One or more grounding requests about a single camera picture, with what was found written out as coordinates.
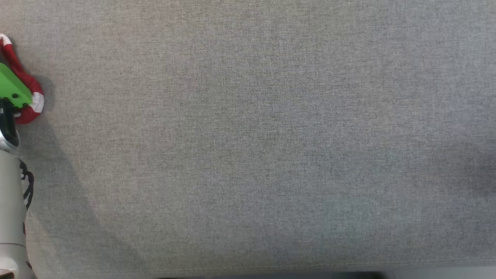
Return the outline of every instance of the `gray fabric surface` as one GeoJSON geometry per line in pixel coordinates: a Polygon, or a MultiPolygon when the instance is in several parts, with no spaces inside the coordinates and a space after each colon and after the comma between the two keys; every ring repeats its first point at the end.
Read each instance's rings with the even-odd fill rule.
{"type": "Polygon", "coordinates": [[[45,278],[496,263],[496,5],[4,0],[45,278]]]}

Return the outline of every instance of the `robotic arm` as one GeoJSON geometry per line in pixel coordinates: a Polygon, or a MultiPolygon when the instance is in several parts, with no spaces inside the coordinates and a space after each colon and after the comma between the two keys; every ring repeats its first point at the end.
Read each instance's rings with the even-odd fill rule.
{"type": "Polygon", "coordinates": [[[18,147],[13,104],[0,99],[0,279],[37,278],[28,261],[24,225],[33,195],[33,177],[25,164],[10,153],[18,147]],[[26,177],[30,187],[25,192],[21,179],[26,177]]]}

